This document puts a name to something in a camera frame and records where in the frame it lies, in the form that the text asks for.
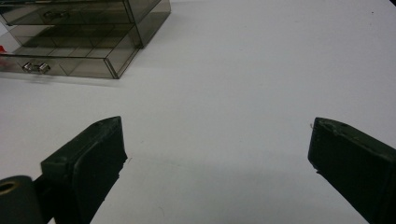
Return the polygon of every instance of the metal drawer latch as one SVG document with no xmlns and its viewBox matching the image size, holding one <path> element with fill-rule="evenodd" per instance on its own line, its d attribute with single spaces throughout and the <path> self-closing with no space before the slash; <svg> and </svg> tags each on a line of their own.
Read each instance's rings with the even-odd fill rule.
<svg viewBox="0 0 396 224">
<path fill-rule="evenodd" d="M 24 72 L 27 73 L 40 73 L 40 74 L 46 74 L 50 70 L 50 66 L 47 65 L 46 63 L 41 63 L 40 65 L 34 65 L 32 63 L 26 63 L 22 67 Z"/>
</svg>

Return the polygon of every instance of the transparent plastic drawer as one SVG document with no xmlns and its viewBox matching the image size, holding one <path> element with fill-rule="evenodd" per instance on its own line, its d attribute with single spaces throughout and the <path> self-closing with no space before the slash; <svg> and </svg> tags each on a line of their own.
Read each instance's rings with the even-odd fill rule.
<svg viewBox="0 0 396 224">
<path fill-rule="evenodd" d="M 138 51 L 136 33 L 132 24 L 17 26 L 0 36 L 0 71 L 120 78 Z"/>
<path fill-rule="evenodd" d="M 0 0 L 8 25 L 138 23 L 160 0 Z"/>
</svg>

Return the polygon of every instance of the white tabletop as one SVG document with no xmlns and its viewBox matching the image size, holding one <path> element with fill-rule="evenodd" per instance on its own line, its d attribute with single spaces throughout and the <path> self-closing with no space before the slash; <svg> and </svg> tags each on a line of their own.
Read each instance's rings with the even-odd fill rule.
<svg viewBox="0 0 396 224">
<path fill-rule="evenodd" d="M 120 80 L 0 74 L 0 178 L 120 115 L 130 158 L 94 224 L 358 224 L 309 163 L 315 117 L 396 147 L 388 0 L 174 0 Z"/>
</svg>

